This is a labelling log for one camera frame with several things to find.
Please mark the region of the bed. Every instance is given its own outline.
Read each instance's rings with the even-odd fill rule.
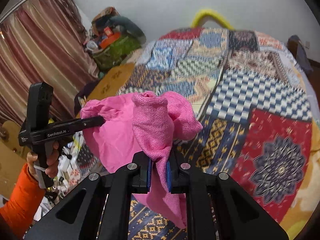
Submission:
[[[173,147],[203,172],[230,174],[294,239],[320,200],[320,111],[286,46],[260,32],[182,28],[129,61],[135,67],[117,95],[171,90],[186,97],[204,128]],[[78,142],[79,150],[85,142]],[[70,185],[89,172],[75,169]],[[132,198],[128,238],[187,235]]]

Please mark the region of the pink garment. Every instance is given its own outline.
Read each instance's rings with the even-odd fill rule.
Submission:
[[[103,116],[106,122],[83,131],[92,153],[112,173],[130,163],[134,153],[142,149],[156,167],[152,170],[150,192],[134,196],[177,227],[185,228],[185,195],[168,192],[166,163],[173,138],[190,140],[202,129],[190,103],[175,92],[157,97],[147,91],[91,100],[81,110],[81,118],[96,115]]]

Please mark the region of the curtain rail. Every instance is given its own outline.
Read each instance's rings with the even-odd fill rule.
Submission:
[[[14,6],[11,7],[11,9],[0,19],[0,24],[15,10],[17,9],[20,5],[22,5],[26,0],[20,0],[17,2]]]

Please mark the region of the orange jacket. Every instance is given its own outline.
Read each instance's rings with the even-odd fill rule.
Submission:
[[[25,164],[10,200],[0,208],[0,215],[18,239],[22,239],[31,225],[44,193],[45,190],[39,188],[38,182],[31,177],[28,165]]]

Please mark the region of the hand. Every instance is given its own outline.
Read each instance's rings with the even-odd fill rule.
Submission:
[[[59,158],[59,143],[54,142],[53,145],[53,152],[52,154],[47,158],[47,165],[49,166],[45,170],[45,174],[47,174],[50,178],[54,178],[58,174],[58,158]],[[27,154],[27,163],[28,163],[28,169],[29,173],[32,177],[34,177],[36,180],[38,180],[38,176],[36,174],[36,169],[33,166],[33,163],[38,159],[38,155],[35,153],[28,153]]]

